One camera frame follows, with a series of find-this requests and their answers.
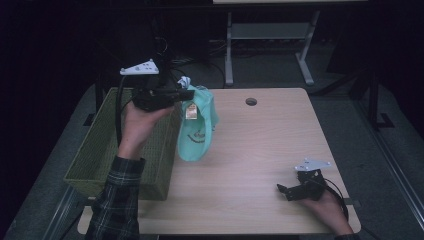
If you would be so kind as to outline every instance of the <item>clothing tag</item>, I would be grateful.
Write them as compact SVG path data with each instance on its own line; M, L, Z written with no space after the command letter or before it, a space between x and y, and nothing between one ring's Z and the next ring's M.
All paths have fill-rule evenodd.
M186 109L186 119L197 119L197 106L192 103Z

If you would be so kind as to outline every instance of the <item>sleeve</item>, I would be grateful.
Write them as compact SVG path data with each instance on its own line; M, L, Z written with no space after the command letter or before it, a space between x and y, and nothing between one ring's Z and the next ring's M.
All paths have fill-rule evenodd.
M139 239L138 193L145 160L115 157L103 191L92 205L85 239Z
M361 238L357 234L348 234L337 236L334 240L361 240Z

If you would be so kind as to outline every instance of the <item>white metal stand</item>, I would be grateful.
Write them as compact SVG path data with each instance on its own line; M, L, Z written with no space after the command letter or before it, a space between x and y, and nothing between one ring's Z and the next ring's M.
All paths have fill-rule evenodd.
M296 59L307 85L313 85L314 80L305 62L306 55L314 36L319 11L315 11L307 23L232 23L231 12L228 13L227 23L227 55L225 57L225 83L234 84L233 67L231 62L232 39L305 39L301 52L296 53Z

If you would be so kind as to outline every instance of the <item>basket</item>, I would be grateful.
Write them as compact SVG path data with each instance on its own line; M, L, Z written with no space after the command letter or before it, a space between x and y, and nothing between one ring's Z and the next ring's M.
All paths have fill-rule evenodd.
M112 161L117 153L115 130L115 99L117 88L111 88L81 144L64 181L88 197L96 197L106 182ZM122 102L131 97L124 89ZM143 148L147 161L140 181L139 199L166 200L174 164L175 148L180 127L180 104L173 113L155 126Z

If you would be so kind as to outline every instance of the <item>table hole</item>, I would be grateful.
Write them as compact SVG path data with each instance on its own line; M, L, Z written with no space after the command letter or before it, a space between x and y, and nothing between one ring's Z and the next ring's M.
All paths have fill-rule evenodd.
M258 101L254 98L248 98L246 99L246 104L249 106L255 106L258 103Z

